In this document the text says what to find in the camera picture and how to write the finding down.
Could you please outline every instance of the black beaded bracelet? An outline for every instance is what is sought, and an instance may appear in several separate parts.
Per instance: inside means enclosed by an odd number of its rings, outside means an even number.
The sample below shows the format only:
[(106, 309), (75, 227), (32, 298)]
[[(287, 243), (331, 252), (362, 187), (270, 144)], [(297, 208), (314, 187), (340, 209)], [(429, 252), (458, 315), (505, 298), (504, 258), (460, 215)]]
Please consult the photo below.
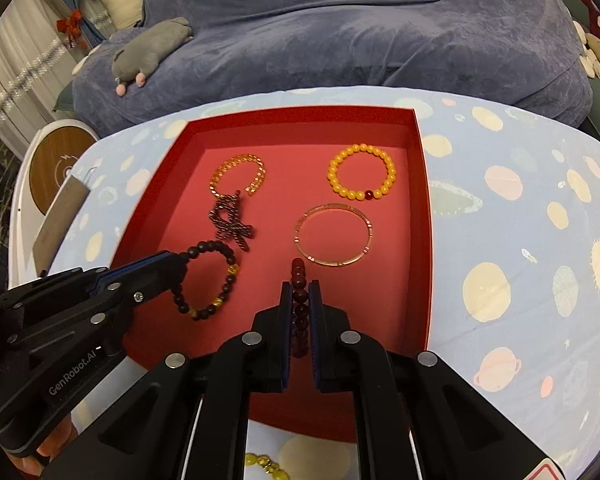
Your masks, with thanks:
[(187, 249), (187, 252), (180, 253), (180, 256), (186, 260), (195, 260), (202, 253), (212, 253), (214, 251), (219, 252), (226, 258), (226, 262), (229, 265), (227, 269), (227, 276), (224, 279), (224, 285), (222, 285), (222, 291), (218, 296), (211, 302), (210, 305), (201, 309), (195, 310), (189, 307), (189, 304), (182, 295), (182, 285), (177, 285), (171, 289), (173, 293), (173, 301), (178, 307), (178, 312), (181, 314), (189, 314), (194, 321), (200, 319), (208, 319), (218, 311), (218, 308), (229, 299), (229, 293), (234, 287), (236, 274), (240, 271), (240, 266), (235, 263), (234, 250), (227, 244), (223, 244), (218, 240), (210, 240), (208, 242), (198, 242), (196, 245), (191, 246)]

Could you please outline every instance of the finger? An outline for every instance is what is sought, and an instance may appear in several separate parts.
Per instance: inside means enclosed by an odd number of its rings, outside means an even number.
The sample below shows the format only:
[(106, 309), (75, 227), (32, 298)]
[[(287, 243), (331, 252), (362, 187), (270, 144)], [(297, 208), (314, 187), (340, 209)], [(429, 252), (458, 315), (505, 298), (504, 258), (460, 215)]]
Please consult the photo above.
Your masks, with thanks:
[(40, 476), (42, 474), (42, 465), (32, 456), (27, 456), (26, 458), (18, 458), (16, 456), (10, 455), (7, 453), (9, 460), (16, 466), (20, 471), (23, 471), (27, 474), (33, 476)]
[(71, 435), (71, 429), (74, 425), (71, 422), (71, 415), (67, 415), (60, 424), (49, 434), (45, 441), (38, 447), (38, 453), (42, 456), (52, 456), (58, 454), (64, 443)]

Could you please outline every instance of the white curtain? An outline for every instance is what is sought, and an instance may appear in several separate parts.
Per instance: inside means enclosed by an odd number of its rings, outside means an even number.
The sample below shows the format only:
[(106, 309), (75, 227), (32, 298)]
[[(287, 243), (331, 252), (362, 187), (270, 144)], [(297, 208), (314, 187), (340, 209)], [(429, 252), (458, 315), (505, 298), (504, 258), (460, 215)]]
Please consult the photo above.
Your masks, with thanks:
[(0, 17), (0, 138), (20, 159), (52, 110), (76, 60), (56, 32), (43, 0), (13, 0)]

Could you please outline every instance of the red tray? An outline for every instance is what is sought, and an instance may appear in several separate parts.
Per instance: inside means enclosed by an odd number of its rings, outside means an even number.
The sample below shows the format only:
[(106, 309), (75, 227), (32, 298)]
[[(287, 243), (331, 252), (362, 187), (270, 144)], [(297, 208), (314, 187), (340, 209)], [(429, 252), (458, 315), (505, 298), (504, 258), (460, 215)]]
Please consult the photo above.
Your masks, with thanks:
[[(387, 150), (397, 179), (380, 200), (351, 202), (331, 190), (329, 161), (344, 146), (366, 142)], [(420, 134), (412, 110), (320, 106), (277, 108), (190, 122), (148, 184), (120, 241), (112, 267), (158, 250), (184, 251), (214, 237), (208, 219), (214, 197), (209, 179), (224, 160), (239, 153), (259, 156), (267, 176), (253, 196), (243, 193), (242, 220), (257, 229), (251, 251), (235, 248), (240, 274), (231, 297), (211, 319), (194, 322), (178, 313), (171, 294), (140, 306), (125, 337), (128, 354), (146, 368), (174, 351), (197, 356), (251, 327), (253, 315), (278, 304), (280, 286), (290, 279), (294, 227), (308, 209), (349, 203), (373, 224), (370, 251), (341, 268), (306, 262), (307, 279), (320, 280), (325, 303), (343, 308), (353, 328), (378, 339), (388, 350), (414, 354), (427, 346), (431, 294), (429, 198)], [(244, 189), (255, 165), (228, 172), (219, 192)], [(375, 189), (384, 164), (358, 155), (338, 170), (349, 189)], [(366, 227), (355, 215), (328, 211), (311, 217), (301, 232), (314, 256), (346, 259), (365, 245)], [(218, 294), (226, 274), (219, 254), (189, 263), (184, 294), (203, 308)], [(292, 359), (291, 382), (283, 395), (251, 397), (250, 417), (297, 433), (355, 441), (349, 394), (314, 391), (311, 357)]]

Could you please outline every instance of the gold bead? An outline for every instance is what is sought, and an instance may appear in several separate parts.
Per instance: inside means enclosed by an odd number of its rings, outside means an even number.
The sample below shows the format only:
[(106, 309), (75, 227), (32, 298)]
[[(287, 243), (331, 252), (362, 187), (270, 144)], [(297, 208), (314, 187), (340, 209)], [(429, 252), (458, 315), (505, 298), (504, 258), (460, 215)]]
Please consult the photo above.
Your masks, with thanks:
[(289, 480), (289, 475), (286, 474), (282, 469), (278, 469), (271, 473), (272, 480)]

